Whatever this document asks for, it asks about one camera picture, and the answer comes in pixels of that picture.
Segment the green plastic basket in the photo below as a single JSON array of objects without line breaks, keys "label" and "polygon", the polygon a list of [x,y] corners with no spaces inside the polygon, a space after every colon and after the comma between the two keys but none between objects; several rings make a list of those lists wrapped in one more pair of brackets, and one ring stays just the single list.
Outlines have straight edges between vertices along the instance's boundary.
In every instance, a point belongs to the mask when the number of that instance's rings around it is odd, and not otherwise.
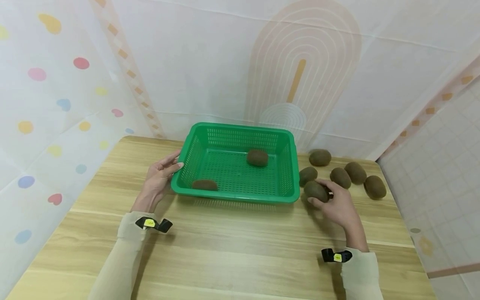
[{"label": "green plastic basket", "polygon": [[[247,163],[247,153],[268,153],[263,168]],[[172,178],[183,195],[262,203],[291,203],[300,195],[293,135],[283,129],[197,123],[180,153],[185,166]],[[218,191],[192,189],[195,180],[214,180]]]}]

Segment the yellow label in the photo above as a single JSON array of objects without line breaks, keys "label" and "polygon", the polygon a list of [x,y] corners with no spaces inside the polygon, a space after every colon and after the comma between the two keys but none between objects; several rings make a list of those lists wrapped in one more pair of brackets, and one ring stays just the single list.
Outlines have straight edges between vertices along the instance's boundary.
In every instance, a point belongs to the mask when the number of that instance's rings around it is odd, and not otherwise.
[{"label": "yellow label", "polygon": [[155,221],[152,219],[147,219],[144,222],[145,227],[155,227]]},{"label": "yellow label", "polygon": [[342,255],[341,254],[334,254],[333,255],[333,260],[336,261],[336,262],[339,262],[341,263],[342,262]]}]

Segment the person's left hand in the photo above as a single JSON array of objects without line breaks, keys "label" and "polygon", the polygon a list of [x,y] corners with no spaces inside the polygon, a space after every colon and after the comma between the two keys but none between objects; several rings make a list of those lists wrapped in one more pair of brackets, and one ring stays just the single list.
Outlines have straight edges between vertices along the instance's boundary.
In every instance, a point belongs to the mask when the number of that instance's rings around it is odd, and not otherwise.
[{"label": "person's left hand", "polygon": [[148,168],[144,185],[131,211],[146,213],[155,211],[156,205],[170,188],[170,179],[173,173],[183,167],[183,163],[177,162],[179,154],[180,149],[155,162]]}]

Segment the white backdrop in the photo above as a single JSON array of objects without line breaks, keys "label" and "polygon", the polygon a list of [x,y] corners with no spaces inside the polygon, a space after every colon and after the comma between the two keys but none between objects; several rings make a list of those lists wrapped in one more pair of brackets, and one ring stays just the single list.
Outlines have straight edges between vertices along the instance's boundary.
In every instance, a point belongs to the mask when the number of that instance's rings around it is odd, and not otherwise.
[{"label": "white backdrop", "polygon": [[467,0],[3,1],[0,297],[122,136],[268,125],[301,151],[376,159],[478,56],[479,12]]}]

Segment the tiled wall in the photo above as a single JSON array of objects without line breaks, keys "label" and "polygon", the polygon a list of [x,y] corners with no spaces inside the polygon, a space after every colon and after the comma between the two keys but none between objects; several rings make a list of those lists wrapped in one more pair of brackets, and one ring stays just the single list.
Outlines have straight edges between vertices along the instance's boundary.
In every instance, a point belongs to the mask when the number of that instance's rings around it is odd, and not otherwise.
[{"label": "tiled wall", "polygon": [[480,81],[380,165],[438,299],[480,299]]}]

